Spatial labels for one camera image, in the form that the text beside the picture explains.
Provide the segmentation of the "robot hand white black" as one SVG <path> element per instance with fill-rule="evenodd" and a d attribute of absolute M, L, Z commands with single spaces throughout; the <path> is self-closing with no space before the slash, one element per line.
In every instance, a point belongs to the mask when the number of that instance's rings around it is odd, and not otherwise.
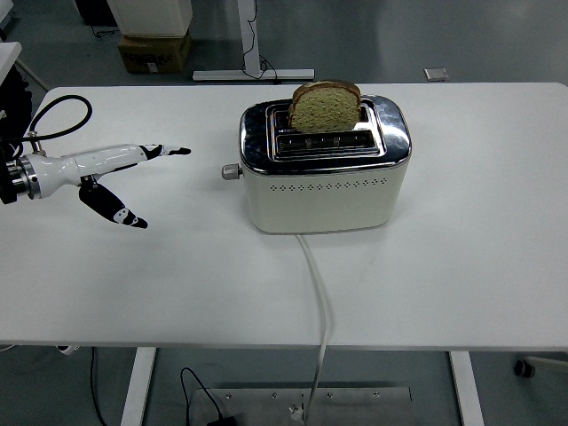
<path fill-rule="evenodd" d="M 20 161 L 20 166 L 27 181 L 29 198 L 47 198 L 62 186 L 73 185 L 79 188 L 80 201 L 104 219 L 146 229 L 147 221 L 128 209 L 98 179 L 160 156 L 190 153 L 190 149 L 182 146 L 123 144 L 59 158 L 29 154 Z"/>

